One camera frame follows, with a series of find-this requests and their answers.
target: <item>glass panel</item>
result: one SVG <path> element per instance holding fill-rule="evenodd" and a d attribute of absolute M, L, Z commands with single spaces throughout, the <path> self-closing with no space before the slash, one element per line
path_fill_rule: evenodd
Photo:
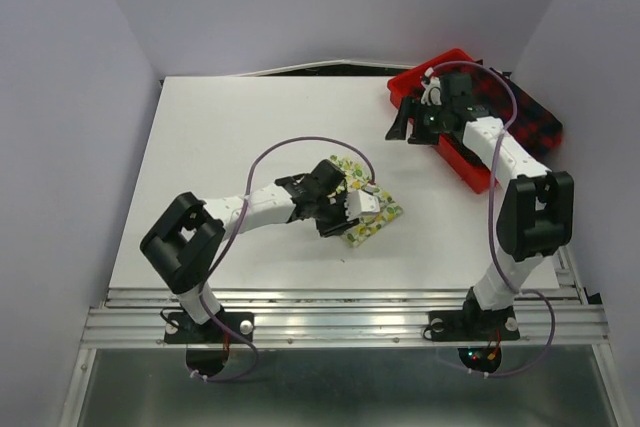
<path fill-rule="evenodd" d="M 501 371 L 539 348 L 506 347 Z M 237 353 L 234 362 L 248 362 Z M 455 349 L 442 358 L 458 361 Z M 554 347 L 531 371 L 484 380 L 435 349 L 265 352 L 244 381 L 190 379 L 181 350 L 98 353 L 80 425 L 615 425 L 590 347 Z"/>

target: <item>white enclosure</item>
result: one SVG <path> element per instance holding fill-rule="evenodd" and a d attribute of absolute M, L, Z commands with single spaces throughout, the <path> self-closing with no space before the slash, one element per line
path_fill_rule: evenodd
<path fill-rule="evenodd" d="M 589 292 L 602 293 L 640 419 L 639 0 L 0 0 L 0 9 L 3 423 L 57 424 L 86 311 L 111 275 L 158 80 L 347 57 L 411 64 L 452 47 L 515 69 L 564 123 L 553 167 L 576 179 L 574 255 Z"/>

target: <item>black mounting bracket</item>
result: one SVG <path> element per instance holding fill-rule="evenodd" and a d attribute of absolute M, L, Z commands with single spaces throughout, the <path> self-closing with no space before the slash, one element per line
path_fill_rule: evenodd
<path fill-rule="evenodd" d="M 254 315 L 252 312 L 226 312 L 220 311 L 217 316 L 236 334 L 244 337 L 248 341 L 253 341 L 253 332 L 243 334 L 240 331 L 240 323 L 247 320 L 254 325 Z M 178 327 L 169 326 L 165 329 L 164 342 L 169 345 L 185 345 L 185 344 L 222 344 L 224 342 L 224 332 L 220 330 L 212 321 L 205 322 L 202 325 L 196 324 L 186 312 L 170 312 L 167 318 L 172 324 Z M 229 339 L 230 344 L 239 344 L 240 342 L 233 337 Z"/>
<path fill-rule="evenodd" d="M 482 310 L 473 288 L 469 289 L 462 310 L 432 310 L 423 336 L 432 342 L 488 342 L 490 339 L 519 340 L 518 322 L 513 306 L 500 310 Z"/>

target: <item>white table surface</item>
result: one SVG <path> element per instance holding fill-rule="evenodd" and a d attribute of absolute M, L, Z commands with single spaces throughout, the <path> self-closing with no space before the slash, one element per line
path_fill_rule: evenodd
<path fill-rule="evenodd" d="M 313 221 L 240 236 L 211 286 L 264 289 L 468 288 L 490 263 L 487 194 L 476 195 L 427 146 L 385 142 L 395 116 L 385 77 L 170 77 L 140 170 L 111 288 L 165 287 L 139 250 L 144 234 L 176 195 L 241 194 L 252 161 L 301 135 L 349 142 L 373 162 L 378 183 L 405 214 L 358 248 L 322 239 Z M 309 172 L 345 149 L 289 145 L 258 167 L 254 188 Z M 502 192 L 499 194 L 499 206 Z M 547 259 L 527 287 L 556 288 Z"/>

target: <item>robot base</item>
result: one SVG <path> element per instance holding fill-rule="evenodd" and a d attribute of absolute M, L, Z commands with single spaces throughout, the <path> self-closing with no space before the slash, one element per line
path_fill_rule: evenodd
<path fill-rule="evenodd" d="M 240 331 L 240 323 L 243 321 L 249 321 L 252 326 L 254 325 L 252 312 L 226 312 L 221 310 L 218 312 L 217 317 L 236 334 L 250 342 L 253 341 L 253 331 L 248 334 L 243 334 Z M 178 325 L 180 328 L 167 324 L 168 329 L 165 330 L 164 334 L 164 342 L 166 344 L 222 344 L 224 342 L 224 332 L 212 321 L 202 325 L 196 324 L 186 312 L 170 312 L 167 318 L 172 324 Z M 229 343 L 239 344 L 240 342 L 231 337 Z"/>
<path fill-rule="evenodd" d="M 520 339 L 513 307 L 486 314 L 484 318 L 469 322 L 464 309 L 433 310 L 429 312 L 430 324 L 423 336 L 432 342 L 489 342 L 497 340 L 499 331 L 501 341 Z"/>

